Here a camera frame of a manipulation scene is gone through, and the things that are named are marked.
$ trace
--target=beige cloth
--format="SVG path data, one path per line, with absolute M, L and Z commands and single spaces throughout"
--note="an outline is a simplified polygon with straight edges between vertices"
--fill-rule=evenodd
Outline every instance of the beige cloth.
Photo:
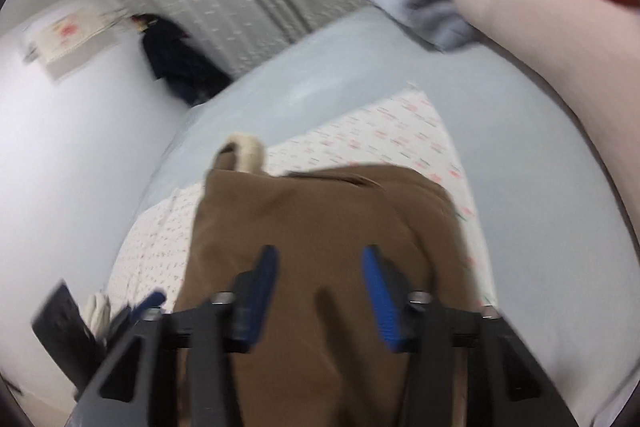
M 233 168 L 224 156 L 218 165 Z M 265 244 L 278 248 L 280 273 L 262 340 L 252 354 L 233 357 L 245 425 L 392 425 L 407 357 L 390 353 L 379 337 L 362 251 L 380 245 L 416 289 L 450 307 L 474 309 L 446 192 L 394 166 L 280 178 L 213 169 L 175 311 L 228 289 Z M 465 371 L 456 378 L 460 425 Z
M 640 12 L 609 0 L 455 0 L 582 122 L 640 231 Z

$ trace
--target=brown cloth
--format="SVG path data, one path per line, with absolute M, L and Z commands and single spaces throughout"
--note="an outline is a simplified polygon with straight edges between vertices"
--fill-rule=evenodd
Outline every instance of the brown cloth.
M 415 289 L 476 309 L 452 203 L 418 172 L 209 173 L 175 311 L 229 289 L 263 245 L 280 253 L 261 341 L 233 355 L 247 427 L 393 424 L 408 358 L 378 334 L 362 275 L 362 251 L 372 244 Z

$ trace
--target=folded brown garment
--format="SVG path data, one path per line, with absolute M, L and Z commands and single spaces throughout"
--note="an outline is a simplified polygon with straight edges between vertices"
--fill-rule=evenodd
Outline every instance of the folded brown garment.
M 223 156 L 218 165 L 233 168 Z M 358 166 L 279 178 L 209 173 L 175 310 L 228 289 L 263 245 L 280 253 L 262 339 L 250 355 L 233 355 L 245 425 L 393 423 L 408 359 L 389 352 L 378 335 L 362 275 L 362 251 L 371 244 L 416 289 L 449 307 L 476 309 L 453 205 L 418 172 Z M 456 386 L 465 375 L 457 371 Z M 456 396 L 459 425 L 463 393 Z

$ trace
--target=metal screw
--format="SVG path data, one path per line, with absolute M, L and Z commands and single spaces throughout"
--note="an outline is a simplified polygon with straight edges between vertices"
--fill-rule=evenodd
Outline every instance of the metal screw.
M 429 304 L 431 302 L 431 295 L 427 292 L 411 292 L 409 293 L 409 302 L 411 302 L 411 304 Z
M 162 318 L 162 310 L 160 308 L 149 308 L 142 314 L 144 321 L 159 321 Z
M 499 319 L 500 312 L 495 309 L 493 306 L 483 306 L 482 310 L 482 318 L 484 319 Z
M 231 304 L 236 300 L 236 296 L 233 292 L 218 292 L 211 298 L 213 304 Z

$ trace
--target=white patterned cloth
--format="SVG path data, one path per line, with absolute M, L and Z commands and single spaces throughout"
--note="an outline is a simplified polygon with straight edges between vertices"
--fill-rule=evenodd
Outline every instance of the white patterned cloth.
M 266 171 L 308 171 L 350 164 L 409 167 L 449 192 L 467 247 L 467 266 L 478 289 L 478 305 L 496 305 L 494 279 L 478 213 L 465 172 L 437 111 L 427 96 L 408 89 L 350 112 L 308 133 L 270 147 Z M 140 215 L 111 273 L 112 310 L 136 303 L 156 288 L 174 307 L 184 279 L 191 227 L 204 186 L 194 184 Z

